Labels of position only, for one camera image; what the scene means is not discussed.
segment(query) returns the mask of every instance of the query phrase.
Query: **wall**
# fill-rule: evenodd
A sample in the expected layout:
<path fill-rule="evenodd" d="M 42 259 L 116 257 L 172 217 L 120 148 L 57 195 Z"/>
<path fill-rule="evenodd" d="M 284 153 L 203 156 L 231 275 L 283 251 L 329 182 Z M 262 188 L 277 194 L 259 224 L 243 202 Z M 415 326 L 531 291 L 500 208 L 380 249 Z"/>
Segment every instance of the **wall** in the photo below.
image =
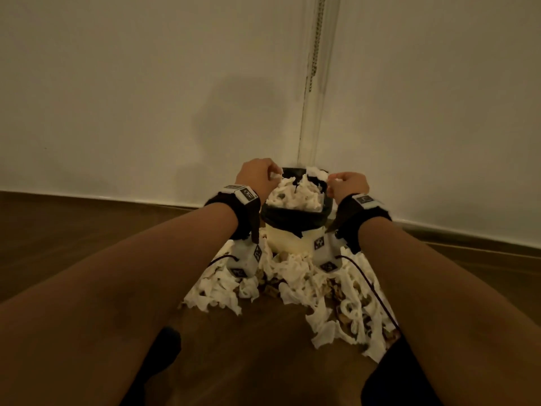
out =
<path fill-rule="evenodd" d="M 200 205 L 298 152 L 314 0 L 0 0 L 0 190 Z"/>
<path fill-rule="evenodd" d="M 541 0 L 342 0 L 316 163 L 400 220 L 541 247 Z"/>

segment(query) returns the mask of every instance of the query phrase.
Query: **wire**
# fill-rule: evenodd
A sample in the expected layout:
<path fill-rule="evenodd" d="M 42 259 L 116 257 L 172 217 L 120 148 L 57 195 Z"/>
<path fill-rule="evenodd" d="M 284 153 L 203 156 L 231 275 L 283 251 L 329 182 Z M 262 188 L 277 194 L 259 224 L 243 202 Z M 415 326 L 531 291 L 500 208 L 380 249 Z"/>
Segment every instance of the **wire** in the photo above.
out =
<path fill-rule="evenodd" d="M 224 258 L 233 258 L 235 260 L 235 262 L 238 262 L 239 261 L 239 258 L 237 258 L 236 256 L 233 256 L 233 255 L 222 255 L 220 257 L 217 257 L 216 259 L 213 259 L 212 261 L 210 261 L 210 264 L 207 265 L 207 268 L 209 266 L 211 266 L 212 264 L 215 264 L 216 262 L 218 262 L 220 259 L 224 259 Z"/>
<path fill-rule="evenodd" d="M 374 295 L 375 297 L 379 300 L 379 302 L 381 303 L 382 307 L 383 307 L 383 310 L 385 311 L 385 313 L 387 314 L 387 316 L 389 316 L 389 319 L 391 320 L 391 322 L 393 323 L 394 327 L 400 332 L 402 333 L 402 331 L 400 330 L 400 327 L 398 326 L 398 323 L 396 323 L 396 321 L 393 319 L 393 317 L 391 316 L 391 313 L 389 312 L 389 310 L 387 309 L 387 307 L 384 305 L 382 299 L 379 297 L 378 293 L 375 291 L 375 288 L 374 288 L 374 285 L 370 283 L 369 279 L 366 277 L 365 273 L 362 272 L 362 269 L 359 267 L 359 265 L 356 264 L 356 262 L 351 259 L 350 257 L 347 257 L 347 256 L 344 256 L 344 255 L 336 255 L 335 256 L 336 259 L 338 258 L 346 258 L 348 259 L 349 262 L 351 262 L 353 265 L 355 265 L 357 267 L 357 269 L 359 270 L 359 272 L 361 273 L 362 277 L 366 280 L 366 283 L 369 285 L 370 289 L 372 290 L 372 292 L 374 292 Z"/>

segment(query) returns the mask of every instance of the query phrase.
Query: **pile of tissue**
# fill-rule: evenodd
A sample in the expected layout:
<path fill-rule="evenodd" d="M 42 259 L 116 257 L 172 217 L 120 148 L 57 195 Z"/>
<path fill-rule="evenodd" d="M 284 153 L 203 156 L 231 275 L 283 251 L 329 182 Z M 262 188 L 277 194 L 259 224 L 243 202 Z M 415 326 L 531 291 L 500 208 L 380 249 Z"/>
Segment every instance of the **pile of tissue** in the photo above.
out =
<path fill-rule="evenodd" d="M 228 253 L 232 245 L 233 241 L 228 241 L 216 256 Z M 252 301 L 257 299 L 258 285 L 261 284 L 264 274 L 267 282 L 276 282 L 284 304 L 299 304 L 313 309 L 313 314 L 307 315 L 306 320 L 315 333 L 312 339 L 315 348 L 340 338 L 351 345 L 364 345 L 365 356 L 371 357 L 375 362 L 381 360 L 387 350 L 384 334 L 396 333 L 395 327 L 361 273 L 351 262 L 344 260 L 339 271 L 325 273 L 314 266 L 308 253 L 288 254 L 284 260 L 279 255 L 273 257 L 264 228 L 260 229 L 260 246 L 263 255 L 259 263 L 259 276 L 236 279 L 226 269 L 225 259 L 222 259 L 205 270 L 183 303 L 188 307 L 197 306 L 204 312 L 208 311 L 208 305 L 228 307 L 240 315 L 242 310 L 238 298 L 250 298 Z M 342 249 L 342 254 L 352 258 L 361 267 L 394 317 L 364 255 L 353 255 L 347 248 Z M 333 310 L 327 306 L 325 295 L 328 294 L 331 281 L 340 285 L 342 300 L 339 311 L 347 321 L 343 323 L 343 327 L 349 330 L 344 330 L 340 322 L 329 320 Z"/>
<path fill-rule="evenodd" d="M 294 184 L 294 177 L 282 179 L 278 187 L 270 193 L 267 204 L 276 208 L 321 212 L 324 194 L 321 193 L 322 188 L 308 181 L 309 176 L 326 182 L 328 173 L 315 167 L 308 167 L 298 185 Z"/>

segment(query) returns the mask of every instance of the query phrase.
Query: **black wristband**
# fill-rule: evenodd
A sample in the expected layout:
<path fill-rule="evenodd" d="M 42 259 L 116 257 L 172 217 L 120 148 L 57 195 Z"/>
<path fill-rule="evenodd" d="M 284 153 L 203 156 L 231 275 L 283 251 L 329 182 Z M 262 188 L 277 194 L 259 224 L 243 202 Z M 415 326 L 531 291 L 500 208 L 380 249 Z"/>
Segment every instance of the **black wristband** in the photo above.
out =
<path fill-rule="evenodd" d="M 229 193 L 218 192 L 214 197 L 210 198 L 206 205 L 214 204 L 215 202 L 220 202 L 229 206 L 235 213 L 239 225 L 237 229 L 231 235 L 230 239 L 246 239 L 252 233 L 252 241 L 254 244 L 259 243 L 259 210 L 261 209 L 261 200 L 255 194 L 255 192 L 243 185 L 229 185 L 223 190 L 228 191 Z M 240 197 L 243 199 L 241 201 L 237 195 L 236 191 L 240 191 Z"/>
<path fill-rule="evenodd" d="M 351 194 L 345 197 L 336 212 L 336 218 L 329 231 L 336 230 L 336 237 L 345 239 L 352 253 L 361 251 L 359 228 L 371 218 L 382 217 L 392 221 L 389 212 L 374 198 L 365 194 Z"/>

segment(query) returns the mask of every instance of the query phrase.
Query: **brown floor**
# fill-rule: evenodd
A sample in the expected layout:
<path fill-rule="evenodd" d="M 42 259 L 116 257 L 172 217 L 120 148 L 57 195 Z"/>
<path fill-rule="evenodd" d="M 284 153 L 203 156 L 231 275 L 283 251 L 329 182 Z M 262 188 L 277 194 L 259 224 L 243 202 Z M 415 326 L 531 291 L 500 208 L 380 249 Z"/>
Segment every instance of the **brown floor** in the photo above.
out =
<path fill-rule="evenodd" d="M 0 301 L 133 233 L 185 211 L 125 202 L 0 193 Z M 538 251 L 415 233 L 541 324 Z M 481 242 L 484 248 L 490 246 Z M 532 254 L 535 257 L 521 256 Z M 170 323 L 183 350 L 147 385 L 150 405 L 360 404 L 375 363 L 342 341 L 315 350 L 306 310 L 261 297 L 243 314 L 183 308 Z"/>

